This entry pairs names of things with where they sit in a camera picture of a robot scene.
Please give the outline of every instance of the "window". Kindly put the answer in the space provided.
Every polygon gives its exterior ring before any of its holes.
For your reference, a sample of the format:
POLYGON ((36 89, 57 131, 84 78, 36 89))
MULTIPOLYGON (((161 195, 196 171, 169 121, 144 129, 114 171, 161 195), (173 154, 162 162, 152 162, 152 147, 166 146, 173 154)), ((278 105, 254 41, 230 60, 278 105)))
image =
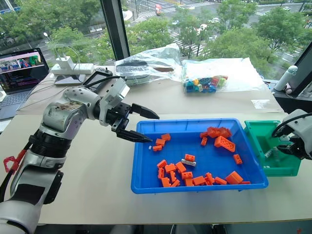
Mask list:
POLYGON ((0 7, 2 54, 39 47, 49 67, 64 54, 74 62, 113 64, 99 0, 0 0, 0 7))
POLYGON ((184 57, 249 57, 265 79, 280 79, 312 41, 305 0, 121 0, 130 53, 177 43, 184 57))

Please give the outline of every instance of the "plastic bag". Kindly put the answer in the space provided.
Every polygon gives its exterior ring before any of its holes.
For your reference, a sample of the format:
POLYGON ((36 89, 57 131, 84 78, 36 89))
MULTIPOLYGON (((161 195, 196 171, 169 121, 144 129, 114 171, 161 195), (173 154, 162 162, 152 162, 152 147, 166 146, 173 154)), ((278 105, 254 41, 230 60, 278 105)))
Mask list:
POLYGON ((249 58, 213 58, 182 61, 182 83, 186 93, 262 90, 261 76, 249 58))
POLYGON ((116 75, 126 77, 128 85, 165 78, 181 81, 182 64, 180 57, 180 49, 176 43, 146 50, 116 61, 116 75))

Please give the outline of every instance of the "blue plastic bin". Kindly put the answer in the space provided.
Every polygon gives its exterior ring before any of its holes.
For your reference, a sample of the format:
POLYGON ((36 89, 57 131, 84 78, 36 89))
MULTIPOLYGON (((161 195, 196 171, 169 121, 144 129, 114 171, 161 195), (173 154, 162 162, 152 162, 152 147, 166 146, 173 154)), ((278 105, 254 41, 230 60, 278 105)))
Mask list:
POLYGON ((234 118, 217 119, 182 119, 182 120, 154 120, 141 121, 136 130, 153 140, 152 143, 136 143, 132 168, 131 189, 136 194, 165 193, 165 192, 190 192, 208 190, 244 190, 260 189, 268 186, 261 166, 247 140, 245 132, 239 121, 234 118), (231 130, 230 141, 236 144, 235 153, 231 153, 223 147, 214 146, 215 139, 209 137, 206 146, 201 146, 199 134, 207 131, 208 127, 225 127, 231 130), (154 152, 149 146, 155 145, 160 135, 170 133, 171 140, 167 141, 162 151, 154 152), (251 184, 237 185, 213 185, 213 186, 184 186, 181 176, 179 187, 163 188, 161 180, 157 178, 157 164, 165 159, 168 164, 181 161, 185 154, 195 156, 195 167, 185 165, 187 171, 193 172, 193 177, 205 176, 207 172, 213 177, 225 179, 231 172, 239 173, 244 181, 251 184), (233 155, 239 154, 243 164, 236 165, 233 155))

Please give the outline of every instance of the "black cable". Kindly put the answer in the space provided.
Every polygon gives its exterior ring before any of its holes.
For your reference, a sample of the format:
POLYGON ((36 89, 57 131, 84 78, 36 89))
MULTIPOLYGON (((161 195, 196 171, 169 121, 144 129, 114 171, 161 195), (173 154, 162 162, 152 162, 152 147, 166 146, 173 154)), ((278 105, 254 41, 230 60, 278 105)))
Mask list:
POLYGON ((91 83, 91 84, 87 84, 87 85, 85 85, 84 87, 85 87, 85 88, 89 88, 89 87, 91 87, 91 86, 93 86, 93 85, 102 83, 102 82, 104 82, 104 81, 107 81, 107 80, 110 80, 110 79, 117 79, 117 78, 120 78, 120 76, 106 77, 106 78, 104 78, 104 79, 100 79, 100 80, 98 80, 98 81, 95 81, 95 82, 93 82, 93 83, 91 83))
MULTIPOLYGON (((31 146, 31 143, 28 142, 23 149, 28 150, 30 146, 31 146)), ((6 190, 6 187, 8 186, 8 183, 9 183, 10 178, 13 175, 13 173, 14 173, 13 170, 9 170, 8 174, 6 175, 6 177, 4 178, 4 180, 0 186, 0 202, 4 201, 5 190, 6 190)))
POLYGON ((275 136, 276 132, 277 132, 281 127, 283 127, 283 126, 285 126, 286 124, 288 124, 289 122, 292 122, 292 121, 294 121, 294 120, 296 120, 296 119, 299 119, 299 118, 305 118, 305 117, 307 117, 307 116, 312 116, 312 113, 307 113, 307 114, 303 114, 303 115, 300 115, 300 116, 296 116, 296 117, 290 118, 290 119, 288 119, 288 120, 282 122, 280 125, 278 125, 278 126, 274 129, 274 131, 272 132, 272 137, 276 137, 276 136, 275 136))

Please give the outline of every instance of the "red clamp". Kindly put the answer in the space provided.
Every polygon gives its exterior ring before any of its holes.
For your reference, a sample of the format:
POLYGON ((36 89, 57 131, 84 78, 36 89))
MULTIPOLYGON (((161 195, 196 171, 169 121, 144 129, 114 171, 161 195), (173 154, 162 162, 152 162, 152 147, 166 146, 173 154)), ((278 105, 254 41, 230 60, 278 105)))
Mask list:
POLYGON ((5 171, 9 172, 10 170, 13 170, 15 172, 19 168, 20 161, 24 157, 25 153, 26 153, 26 150, 22 150, 16 159, 14 158, 14 156, 10 156, 10 157, 5 158, 3 160, 5 171), (8 166, 7 166, 8 162, 13 162, 13 165, 11 168, 8 168, 8 166))

